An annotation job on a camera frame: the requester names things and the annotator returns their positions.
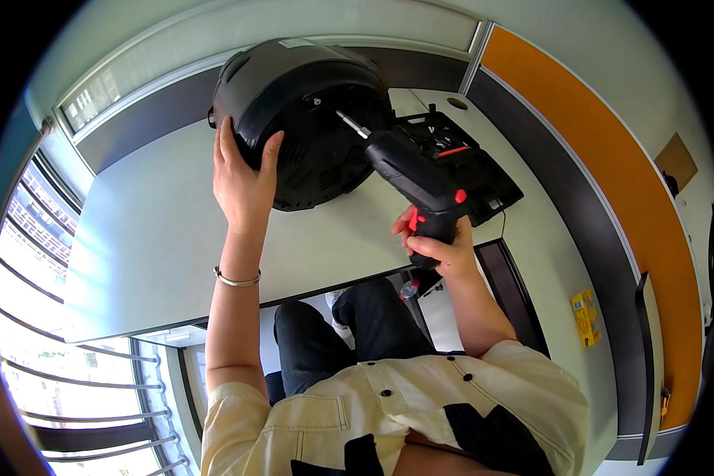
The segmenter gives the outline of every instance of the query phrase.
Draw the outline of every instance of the person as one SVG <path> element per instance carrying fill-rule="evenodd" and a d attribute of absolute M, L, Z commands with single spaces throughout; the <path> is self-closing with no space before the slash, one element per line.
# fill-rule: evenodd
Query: person
<path fill-rule="evenodd" d="M 477 270 L 467 217 L 450 245 L 411 236 L 411 209 L 390 230 L 408 254 L 441 262 L 464 353 L 437 353 L 386 280 L 333 303 L 354 351 L 314 308 L 291 302 L 275 321 L 288 396 L 270 407 L 256 281 L 284 133 L 267 141 L 255 172 L 231 129 L 225 118 L 215 138 L 214 194 L 228 234 L 206 336 L 202 474 L 580 472 L 587 400 L 572 376 L 516 340 Z"/>

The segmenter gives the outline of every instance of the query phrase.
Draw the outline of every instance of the cardboard box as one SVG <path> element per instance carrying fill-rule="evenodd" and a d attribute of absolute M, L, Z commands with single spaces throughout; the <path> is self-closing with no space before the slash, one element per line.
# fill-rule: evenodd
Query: cardboard box
<path fill-rule="evenodd" d="M 595 299 L 592 297 L 590 289 L 575 295 L 571 298 L 571 306 L 574 309 L 576 327 L 580 330 L 580 338 L 584 347 L 595 345 L 600 340 L 598 332 L 598 309 L 595 307 Z"/>

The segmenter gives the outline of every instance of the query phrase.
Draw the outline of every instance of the desk surface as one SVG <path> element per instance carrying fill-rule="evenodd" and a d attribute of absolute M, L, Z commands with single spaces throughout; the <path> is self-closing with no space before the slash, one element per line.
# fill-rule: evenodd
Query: desk surface
<path fill-rule="evenodd" d="M 469 104 L 464 111 L 447 98 Z M 391 90 L 398 116 L 439 110 L 466 130 L 524 192 L 506 210 L 504 239 L 528 288 L 552 359 L 580 383 L 593 408 L 588 468 L 616 435 L 616 391 L 608 340 L 583 348 L 570 298 L 591 287 L 566 226 L 518 153 L 459 94 Z M 66 316 L 70 341 L 139 334 L 207 316 L 212 267 L 226 222 L 211 192 L 214 131 L 200 122 L 118 161 L 90 188 L 71 252 Z M 259 282 L 262 302 L 311 292 L 405 266 L 388 230 L 407 200 L 372 174 L 351 194 L 311 210 L 269 218 Z M 503 215 L 474 229 L 474 243 L 498 238 Z M 601 334 L 605 326 L 601 323 Z"/>

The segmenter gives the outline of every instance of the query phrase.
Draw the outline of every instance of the jeans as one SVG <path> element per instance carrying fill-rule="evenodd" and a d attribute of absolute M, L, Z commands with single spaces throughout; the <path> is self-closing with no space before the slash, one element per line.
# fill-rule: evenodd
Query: jeans
<path fill-rule="evenodd" d="M 354 350 L 312 306 L 294 301 L 276 311 L 275 340 L 286 396 L 302 393 L 357 362 L 437 353 L 389 280 L 353 286 L 333 303 L 332 311 L 336 322 L 352 330 Z"/>

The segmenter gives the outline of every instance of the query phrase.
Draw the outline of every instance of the right hand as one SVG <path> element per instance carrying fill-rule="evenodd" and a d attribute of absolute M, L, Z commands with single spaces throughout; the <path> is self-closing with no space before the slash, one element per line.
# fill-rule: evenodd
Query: right hand
<path fill-rule="evenodd" d="M 434 238 L 413 236 L 413 231 L 409 229 L 413 207 L 414 205 L 410 205 L 391 226 L 391 234 L 402 234 L 402 248 L 407 249 L 407 256 L 420 253 L 439 260 L 436 271 L 447 281 L 465 280 L 479 276 L 474 256 L 474 239 L 470 233 L 468 216 L 464 215 L 457 220 L 455 240 L 452 244 L 445 244 Z"/>

